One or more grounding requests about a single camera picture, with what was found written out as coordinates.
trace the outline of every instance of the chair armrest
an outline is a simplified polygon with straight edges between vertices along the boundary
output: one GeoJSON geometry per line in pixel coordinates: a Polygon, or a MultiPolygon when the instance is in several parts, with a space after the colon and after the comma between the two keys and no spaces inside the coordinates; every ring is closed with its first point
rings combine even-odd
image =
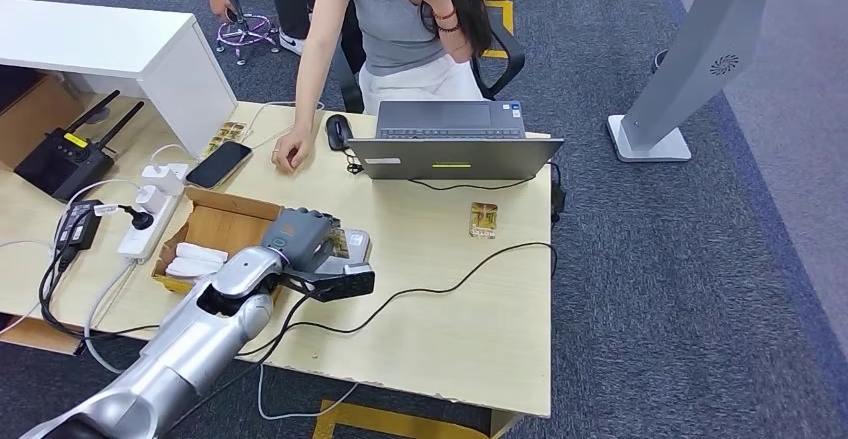
{"type": "Polygon", "coordinates": [[[345,111],[361,114],[365,111],[365,102],[362,100],[362,91],[359,90],[356,76],[350,69],[347,56],[344,53],[344,49],[342,49],[341,38],[336,43],[336,52],[333,54],[332,66],[333,77],[338,81],[339,88],[342,91],[345,111]]]}
{"type": "Polygon", "coordinates": [[[480,63],[477,57],[472,58],[471,68],[474,71],[474,78],[477,80],[477,86],[480,88],[483,97],[493,101],[495,100],[495,96],[524,68],[525,54],[524,47],[510,34],[503,23],[499,20],[490,20],[490,22],[492,25],[492,37],[494,37],[495,41],[506,52],[506,70],[494,84],[487,86],[480,74],[480,63]]]}

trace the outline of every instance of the smartphone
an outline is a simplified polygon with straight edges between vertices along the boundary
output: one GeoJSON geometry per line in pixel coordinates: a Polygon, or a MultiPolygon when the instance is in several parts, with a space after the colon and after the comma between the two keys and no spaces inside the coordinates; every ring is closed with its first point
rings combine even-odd
{"type": "Polygon", "coordinates": [[[244,164],[253,151],[237,142],[226,141],[186,176],[186,181],[204,189],[213,189],[227,180],[244,164]]]}

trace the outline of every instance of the bracelet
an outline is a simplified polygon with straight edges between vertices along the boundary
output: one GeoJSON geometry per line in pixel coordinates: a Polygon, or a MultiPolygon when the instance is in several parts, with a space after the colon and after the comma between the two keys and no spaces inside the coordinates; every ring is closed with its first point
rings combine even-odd
{"type": "Polygon", "coordinates": [[[435,11],[433,11],[433,17],[435,17],[436,19],[441,19],[441,20],[450,19],[451,17],[453,17],[453,16],[455,16],[455,15],[456,15],[456,8],[454,8],[454,9],[451,11],[451,13],[450,13],[450,14],[448,14],[447,16],[440,16],[440,15],[436,14],[436,12],[435,12],[435,11]]]}
{"type": "Polygon", "coordinates": [[[457,25],[455,25],[451,28],[445,28],[445,27],[442,27],[442,26],[436,24],[436,27],[438,27],[439,31],[441,31],[441,32],[456,32],[456,31],[459,30],[459,24],[457,24],[457,25]]]}

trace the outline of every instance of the power strip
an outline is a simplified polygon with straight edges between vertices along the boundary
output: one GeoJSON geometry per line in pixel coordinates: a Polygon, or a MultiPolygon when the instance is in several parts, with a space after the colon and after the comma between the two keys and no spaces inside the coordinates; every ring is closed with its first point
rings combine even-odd
{"type": "MultiPolygon", "coordinates": [[[[188,173],[188,164],[168,164],[166,167],[174,171],[174,174],[181,181],[185,180],[188,173]]],[[[177,195],[166,195],[165,202],[159,212],[153,214],[153,224],[147,229],[138,230],[130,228],[124,235],[121,245],[118,246],[118,254],[121,256],[143,264],[150,259],[153,254],[153,249],[162,238],[162,234],[171,222],[171,217],[177,209],[183,194],[180,192],[177,195]]]]}

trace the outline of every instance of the laptop keyboard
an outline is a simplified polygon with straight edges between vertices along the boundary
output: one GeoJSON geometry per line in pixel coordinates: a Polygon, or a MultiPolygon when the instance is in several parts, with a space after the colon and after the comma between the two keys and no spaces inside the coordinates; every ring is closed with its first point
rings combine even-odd
{"type": "Polygon", "coordinates": [[[521,139],[520,129],[381,129],[377,139],[521,139]]]}

